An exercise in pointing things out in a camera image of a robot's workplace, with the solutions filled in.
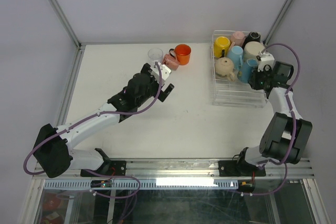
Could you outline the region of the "blue mug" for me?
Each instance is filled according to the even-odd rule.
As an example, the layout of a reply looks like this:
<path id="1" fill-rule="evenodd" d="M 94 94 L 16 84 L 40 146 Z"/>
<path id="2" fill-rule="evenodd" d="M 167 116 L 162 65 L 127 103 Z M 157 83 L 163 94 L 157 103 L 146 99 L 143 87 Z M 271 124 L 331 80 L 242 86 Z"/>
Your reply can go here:
<path id="1" fill-rule="evenodd" d="M 241 69 L 238 72 L 238 79 L 242 83 L 248 83 L 248 80 L 250 79 L 252 72 L 254 69 L 258 67 L 258 62 L 255 59 L 248 59 L 246 60 Z"/>

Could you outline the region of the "green inside mug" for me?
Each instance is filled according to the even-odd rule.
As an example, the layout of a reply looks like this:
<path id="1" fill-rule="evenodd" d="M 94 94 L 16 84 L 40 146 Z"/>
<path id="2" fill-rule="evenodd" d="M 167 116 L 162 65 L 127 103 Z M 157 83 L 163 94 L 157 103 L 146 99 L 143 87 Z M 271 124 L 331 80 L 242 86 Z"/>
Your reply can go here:
<path id="1" fill-rule="evenodd" d="M 243 51 L 243 62 L 246 62 L 248 59 L 254 59 L 258 61 L 257 57 L 259 53 L 265 49 L 265 46 L 257 41 L 248 42 Z"/>

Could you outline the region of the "clear plastic cup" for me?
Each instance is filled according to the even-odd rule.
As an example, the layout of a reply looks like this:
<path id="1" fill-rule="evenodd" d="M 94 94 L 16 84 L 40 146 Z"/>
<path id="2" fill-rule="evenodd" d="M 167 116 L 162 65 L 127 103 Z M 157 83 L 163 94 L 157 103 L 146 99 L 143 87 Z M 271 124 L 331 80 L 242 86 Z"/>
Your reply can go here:
<path id="1" fill-rule="evenodd" d="M 152 48 L 148 51 L 148 63 L 154 65 L 155 62 L 162 62 L 163 51 L 160 48 Z"/>

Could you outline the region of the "white light-blue mug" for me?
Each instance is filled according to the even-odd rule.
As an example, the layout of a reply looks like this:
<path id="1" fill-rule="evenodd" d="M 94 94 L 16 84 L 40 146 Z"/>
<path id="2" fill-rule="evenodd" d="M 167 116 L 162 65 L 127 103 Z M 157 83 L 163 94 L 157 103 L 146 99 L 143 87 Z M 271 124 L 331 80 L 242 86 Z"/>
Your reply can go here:
<path id="1" fill-rule="evenodd" d="M 228 54 L 227 58 L 229 58 L 233 64 L 234 64 L 234 69 L 239 71 L 243 65 L 243 49 L 240 46 L 233 46 Z"/>

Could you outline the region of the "beige mug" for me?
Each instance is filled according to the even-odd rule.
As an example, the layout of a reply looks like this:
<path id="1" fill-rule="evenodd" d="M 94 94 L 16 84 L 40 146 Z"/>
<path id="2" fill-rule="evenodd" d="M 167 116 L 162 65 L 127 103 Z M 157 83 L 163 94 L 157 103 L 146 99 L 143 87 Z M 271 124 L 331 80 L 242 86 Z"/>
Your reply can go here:
<path id="1" fill-rule="evenodd" d="M 235 81 L 236 75 L 234 73 L 234 63 L 227 57 L 222 57 L 216 60 L 215 73 L 218 76 L 226 77 L 229 81 Z"/>

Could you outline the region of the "black mug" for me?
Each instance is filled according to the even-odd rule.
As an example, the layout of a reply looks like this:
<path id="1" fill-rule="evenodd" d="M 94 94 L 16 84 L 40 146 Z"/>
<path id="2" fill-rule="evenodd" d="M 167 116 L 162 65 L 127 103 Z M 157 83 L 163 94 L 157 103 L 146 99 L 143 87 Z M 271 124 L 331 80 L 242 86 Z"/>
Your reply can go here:
<path id="1" fill-rule="evenodd" d="M 256 42 L 261 42 L 261 34 L 259 32 L 250 32 L 244 42 L 243 42 L 243 45 L 242 45 L 242 48 L 244 49 L 245 46 L 249 43 L 249 42 L 252 42 L 252 41 L 256 41 Z"/>

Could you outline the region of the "yellow mug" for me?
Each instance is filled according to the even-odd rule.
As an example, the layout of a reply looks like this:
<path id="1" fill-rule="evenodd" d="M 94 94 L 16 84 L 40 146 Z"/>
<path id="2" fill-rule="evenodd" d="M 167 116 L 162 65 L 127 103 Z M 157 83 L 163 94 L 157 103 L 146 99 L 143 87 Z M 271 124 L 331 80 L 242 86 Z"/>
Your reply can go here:
<path id="1" fill-rule="evenodd" d="M 225 36 L 219 36 L 214 40 L 214 56 L 216 58 L 220 58 L 222 56 L 223 50 L 225 50 L 225 55 L 228 52 L 228 49 L 230 48 L 231 41 L 229 38 Z"/>

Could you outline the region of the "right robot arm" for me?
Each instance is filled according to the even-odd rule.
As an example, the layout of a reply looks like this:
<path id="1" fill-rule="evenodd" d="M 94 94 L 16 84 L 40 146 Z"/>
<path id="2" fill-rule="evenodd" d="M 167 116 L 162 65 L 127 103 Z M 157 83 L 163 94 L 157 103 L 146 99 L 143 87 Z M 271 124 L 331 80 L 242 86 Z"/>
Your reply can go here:
<path id="1" fill-rule="evenodd" d="M 274 115 L 260 144 L 246 147 L 233 166 L 237 176 L 250 176 L 271 162 L 275 165 L 297 164 L 306 148 L 312 123 L 298 113 L 288 80 L 294 73 L 293 65 L 276 61 L 263 71 L 253 71 L 248 83 L 255 90 L 264 90 Z"/>

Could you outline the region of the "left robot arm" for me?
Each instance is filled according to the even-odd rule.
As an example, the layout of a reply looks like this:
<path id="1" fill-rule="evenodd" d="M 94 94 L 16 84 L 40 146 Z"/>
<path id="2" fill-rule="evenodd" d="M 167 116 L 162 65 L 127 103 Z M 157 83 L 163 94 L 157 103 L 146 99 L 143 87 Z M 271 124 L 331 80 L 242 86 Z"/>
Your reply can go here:
<path id="1" fill-rule="evenodd" d="M 42 126 L 33 148 L 42 172 L 48 178 L 56 178 L 69 169 L 80 169 L 85 176 L 93 172 L 99 176 L 111 175 L 110 159 L 102 149 L 83 151 L 76 146 L 98 131 L 148 110 L 141 108 L 148 99 L 164 102 L 174 89 L 172 84 L 162 89 L 170 74 L 170 68 L 160 62 L 146 63 L 119 93 L 94 112 L 57 127 Z"/>

